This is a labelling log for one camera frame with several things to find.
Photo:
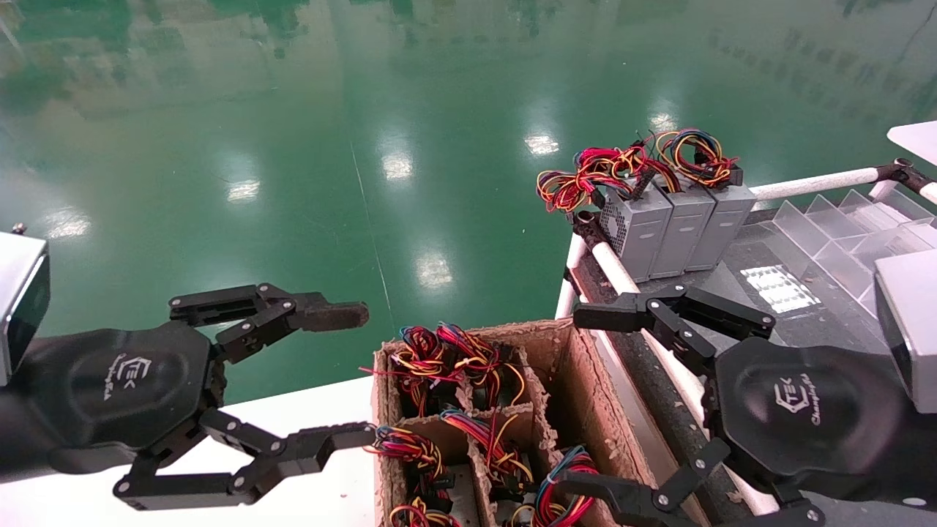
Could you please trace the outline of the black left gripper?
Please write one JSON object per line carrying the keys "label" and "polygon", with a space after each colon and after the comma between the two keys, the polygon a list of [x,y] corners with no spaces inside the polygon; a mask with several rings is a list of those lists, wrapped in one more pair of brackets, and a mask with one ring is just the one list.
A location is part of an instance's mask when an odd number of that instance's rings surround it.
{"label": "black left gripper", "polygon": [[[181,321],[38,338],[13,375],[13,474],[93,474],[133,461],[113,494],[134,510],[250,506],[377,435],[352,422],[279,437],[210,409],[224,388],[213,343]],[[233,473],[157,473],[206,438],[249,463]]]}

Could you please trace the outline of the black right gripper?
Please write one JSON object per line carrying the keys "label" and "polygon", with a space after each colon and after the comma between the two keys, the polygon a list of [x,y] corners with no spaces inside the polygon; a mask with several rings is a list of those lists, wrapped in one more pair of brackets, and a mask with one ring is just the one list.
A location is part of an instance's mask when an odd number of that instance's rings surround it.
{"label": "black right gripper", "polygon": [[[750,337],[713,362],[706,404],[712,439],[652,488],[632,479],[560,471],[563,493],[606,503],[623,526],[696,526],[677,512],[725,460],[750,487],[794,487],[844,501],[935,506],[935,417],[911,403],[893,361],[832,346],[794,348]],[[728,526],[824,526],[797,495]]]}

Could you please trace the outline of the left gripper finger worn pad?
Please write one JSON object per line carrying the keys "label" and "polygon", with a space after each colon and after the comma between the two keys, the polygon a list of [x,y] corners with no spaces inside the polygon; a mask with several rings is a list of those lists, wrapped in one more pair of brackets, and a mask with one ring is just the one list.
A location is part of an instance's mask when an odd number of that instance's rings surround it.
{"label": "left gripper finger worn pad", "polygon": [[319,291],[289,293],[270,283],[202,291],[168,301],[170,318],[191,327],[231,327],[215,335],[218,359],[232,364],[296,331],[332,332],[364,326],[364,302],[331,303]]}

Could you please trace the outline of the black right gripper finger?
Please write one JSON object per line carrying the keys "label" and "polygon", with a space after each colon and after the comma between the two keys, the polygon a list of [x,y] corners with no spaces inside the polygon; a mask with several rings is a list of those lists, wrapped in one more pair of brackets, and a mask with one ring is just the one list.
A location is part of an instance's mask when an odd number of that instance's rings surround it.
{"label": "black right gripper finger", "polygon": [[577,328],[618,332],[646,331],[694,374],[712,374],[717,349],[692,325],[746,340],[770,338],[775,318],[702,289],[676,285],[653,293],[622,293],[611,304],[581,303],[573,310]]}

